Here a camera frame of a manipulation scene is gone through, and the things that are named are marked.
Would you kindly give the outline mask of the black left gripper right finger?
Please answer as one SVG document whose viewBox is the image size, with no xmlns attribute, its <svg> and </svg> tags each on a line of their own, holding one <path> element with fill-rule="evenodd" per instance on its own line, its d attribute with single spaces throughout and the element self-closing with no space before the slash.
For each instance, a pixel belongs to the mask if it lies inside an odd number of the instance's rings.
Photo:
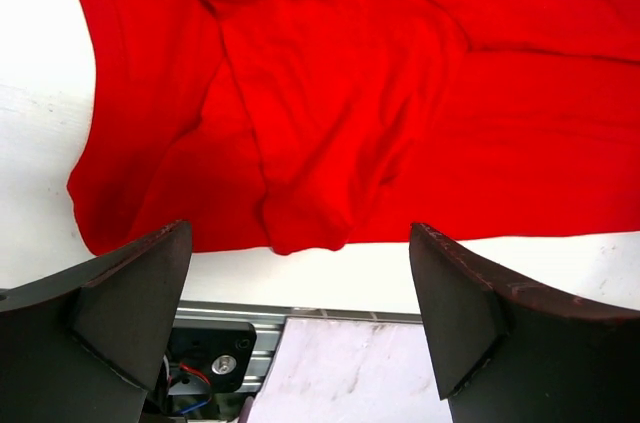
<svg viewBox="0 0 640 423">
<path fill-rule="evenodd" d="M 639 314 L 535 281 L 416 224 L 410 265 L 456 422 L 635 422 Z"/>
</svg>

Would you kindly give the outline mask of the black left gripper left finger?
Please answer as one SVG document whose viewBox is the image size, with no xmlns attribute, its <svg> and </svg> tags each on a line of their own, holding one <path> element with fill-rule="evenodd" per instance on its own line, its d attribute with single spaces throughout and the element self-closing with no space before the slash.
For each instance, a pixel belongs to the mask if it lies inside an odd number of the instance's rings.
<svg viewBox="0 0 640 423">
<path fill-rule="evenodd" d="M 2 292 L 2 421 L 138 421 L 191 254 L 191 226 L 179 221 Z"/>
</svg>

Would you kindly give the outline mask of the red t shirt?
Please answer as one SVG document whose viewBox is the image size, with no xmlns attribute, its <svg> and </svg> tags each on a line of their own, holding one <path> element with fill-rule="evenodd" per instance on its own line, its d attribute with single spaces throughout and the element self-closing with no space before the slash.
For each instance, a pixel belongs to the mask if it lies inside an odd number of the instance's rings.
<svg viewBox="0 0 640 423">
<path fill-rule="evenodd" d="M 639 0 L 80 3 L 95 254 L 175 220 L 282 255 L 639 227 Z"/>
</svg>

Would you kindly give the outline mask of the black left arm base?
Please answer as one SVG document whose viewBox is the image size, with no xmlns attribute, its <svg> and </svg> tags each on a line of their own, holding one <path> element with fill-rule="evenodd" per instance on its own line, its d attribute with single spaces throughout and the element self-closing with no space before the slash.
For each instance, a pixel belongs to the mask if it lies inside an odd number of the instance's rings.
<svg viewBox="0 0 640 423">
<path fill-rule="evenodd" d="M 256 340 L 249 322 L 175 322 L 143 411 L 185 420 L 213 408 L 242 386 Z"/>
</svg>

